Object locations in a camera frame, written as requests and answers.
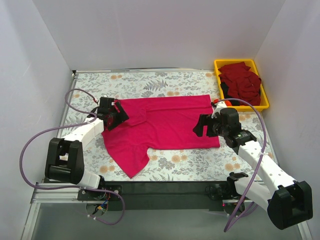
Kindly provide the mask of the magenta pink t-shirt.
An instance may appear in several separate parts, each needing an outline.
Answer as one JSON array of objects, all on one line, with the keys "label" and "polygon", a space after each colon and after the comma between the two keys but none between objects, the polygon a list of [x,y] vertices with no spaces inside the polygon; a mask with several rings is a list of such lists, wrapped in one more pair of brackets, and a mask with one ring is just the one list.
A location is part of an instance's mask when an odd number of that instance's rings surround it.
[{"label": "magenta pink t-shirt", "polygon": [[193,132],[201,114],[213,113],[209,95],[121,99],[129,119],[102,132],[107,153],[129,177],[149,162],[147,151],[219,148],[218,137]]}]

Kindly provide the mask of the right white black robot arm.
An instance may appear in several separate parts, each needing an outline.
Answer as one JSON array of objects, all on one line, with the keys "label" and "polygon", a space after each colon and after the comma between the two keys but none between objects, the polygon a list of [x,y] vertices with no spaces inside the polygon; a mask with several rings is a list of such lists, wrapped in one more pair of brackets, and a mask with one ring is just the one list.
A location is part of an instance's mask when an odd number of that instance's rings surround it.
[{"label": "right white black robot arm", "polygon": [[226,186],[230,198],[241,197],[242,201],[249,198],[267,212],[271,222],[280,230],[313,217],[311,186],[306,181],[295,180],[263,152],[257,138],[242,128],[235,108],[219,104],[214,113],[201,114],[193,132],[198,137],[223,137],[226,145],[264,182],[261,185],[244,172],[230,173]]}]

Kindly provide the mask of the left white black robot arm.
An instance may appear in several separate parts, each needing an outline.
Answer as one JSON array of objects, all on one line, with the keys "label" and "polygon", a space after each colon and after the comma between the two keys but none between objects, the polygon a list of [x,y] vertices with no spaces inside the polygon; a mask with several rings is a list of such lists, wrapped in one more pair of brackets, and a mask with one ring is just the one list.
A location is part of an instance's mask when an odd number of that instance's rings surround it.
[{"label": "left white black robot arm", "polygon": [[129,119],[120,101],[101,97],[99,106],[93,111],[96,116],[88,116],[83,125],[62,138],[49,142],[45,177],[63,183],[89,188],[95,200],[106,196],[102,177],[85,170],[84,148],[105,130],[111,131]]}]

